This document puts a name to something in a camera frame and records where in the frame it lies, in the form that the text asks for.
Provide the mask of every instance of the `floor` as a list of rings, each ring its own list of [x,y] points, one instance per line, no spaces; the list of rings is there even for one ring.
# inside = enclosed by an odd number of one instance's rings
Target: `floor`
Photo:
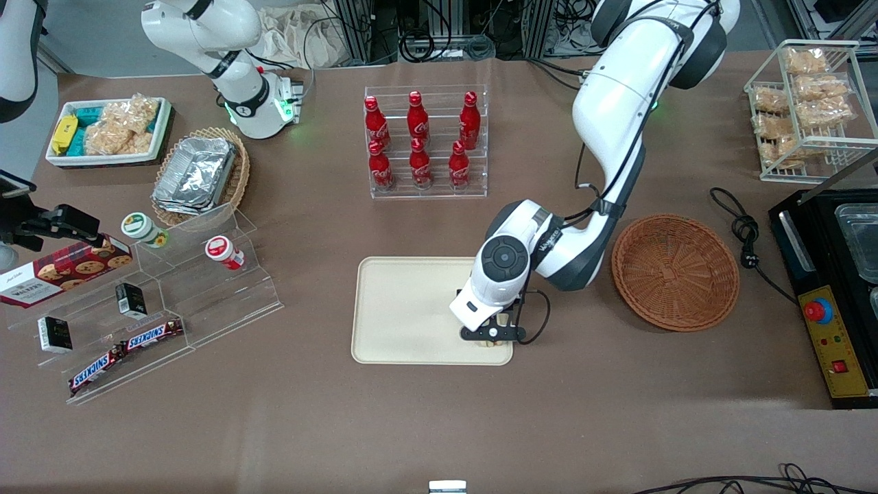
[[[295,3],[290,0],[250,2],[257,9]],[[764,10],[767,30],[759,22],[758,7]],[[43,37],[43,42],[79,74],[119,77],[197,73],[185,60],[149,42],[140,28],[141,8],[142,2],[132,0],[53,0],[45,22],[48,35]],[[102,39],[118,42],[101,43],[83,32],[84,25],[100,25],[104,30]],[[785,0],[741,0],[741,15],[729,36],[728,49],[769,49],[772,41],[795,36],[795,21]],[[58,106],[54,74],[40,65],[39,77],[40,86],[33,106],[17,120],[0,125],[0,149],[4,151],[0,153],[0,168],[22,178],[33,175]]]

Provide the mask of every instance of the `aluminum foil container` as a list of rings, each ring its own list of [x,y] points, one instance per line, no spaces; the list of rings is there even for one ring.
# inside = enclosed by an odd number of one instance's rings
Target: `aluminum foil container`
[[[180,142],[155,185],[162,209],[199,214],[216,206],[233,167],[234,145],[225,139],[189,137]]]

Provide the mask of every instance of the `coca-cola bottle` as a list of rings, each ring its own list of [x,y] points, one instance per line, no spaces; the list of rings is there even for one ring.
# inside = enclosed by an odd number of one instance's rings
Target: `coca-cola bottle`
[[[470,184],[470,158],[466,157],[464,144],[460,141],[454,141],[451,147],[448,168],[452,189],[462,190]]]
[[[384,149],[390,148],[390,131],[387,129],[387,119],[378,109],[378,100],[374,96],[367,96],[366,106],[366,130],[369,132],[369,140],[378,139]]]
[[[430,156],[424,152],[422,139],[412,139],[412,155],[408,157],[408,164],[412,167],[414,186],[422,191],[429,189],[433,185],[433,174],[430,173]]]
[[[430,121],[427,110],[421,105],[421,93],[412,91],[408,93],[408,133],[412,138],[421,139],[424,145],[430,140]]]
[[[390,160],[384,154],[381,141],[373,139],[369,143],[369,171],[372,172],[372,182],[375,188],[385,193],[393,189],[393,172],[390,170]]]
[[[464,94],[464,110],[460,113],[460,140],[465,149],[475,149],[479,143],[482,116],[476,108],[476,101],[475,91],[467,91]]]

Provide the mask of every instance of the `walkers cookie box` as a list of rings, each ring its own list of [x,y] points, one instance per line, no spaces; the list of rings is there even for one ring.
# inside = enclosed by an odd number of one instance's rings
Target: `walkers cookie box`
[[[104,244],[100,247],[77,242],[0,274],[0,301],[31,307],[132,261],[127,245],[101,235]]]

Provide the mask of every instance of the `round wicker basket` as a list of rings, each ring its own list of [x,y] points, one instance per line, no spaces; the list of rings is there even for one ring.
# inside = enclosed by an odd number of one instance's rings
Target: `round wicker basket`
[[[646,321],[670,331],[706,330],[738,300],[738,265],[703,224],[656,214],[626,228],[613,249],[613,280]]]
[[[234,161],[232,163],[233,169],[232,172],[229,173],[228,181],[226,182],[226,187],[223,190],[222,200],[219,202],[217,206],[220,204],[226,204],[227,202],[231,202],[235,207],[238,207],[241,204],[241,199],[244,197],[244,190],[247,188],[247,180],[250,177],[250,157],[247,155],[247,149],[244,148],[244,143],[241,142],[241,138],[232,133],[225,128],[202,128],[200,130],[196,130],[195,132],[187,135],[186,137],[206,137],[209,139],[221,137],[226,139],[227,141],[233,143],[237,148],[237,153],[234,156]],[[180,145],[183,139],[177,141],[174,144],[174,147],[168,151],[168,154],[165,155],[162,160],[162,166],[159,168],[158,174],[155,177],[156,184],[162,178],[162,174],[165,172],[165,168],[168,166],[168,161],[170,161],[170,157],[174,155],[174,151],[176,151],[177,146]],[[171,213],[170,211],[165,211],[158,207],[153,201],[153,210],[155,211],[155,215],[158,217],[162,223],[172,227],[179,223],[182,223],[193,216],[190,214],[181,214],[181,213]]]

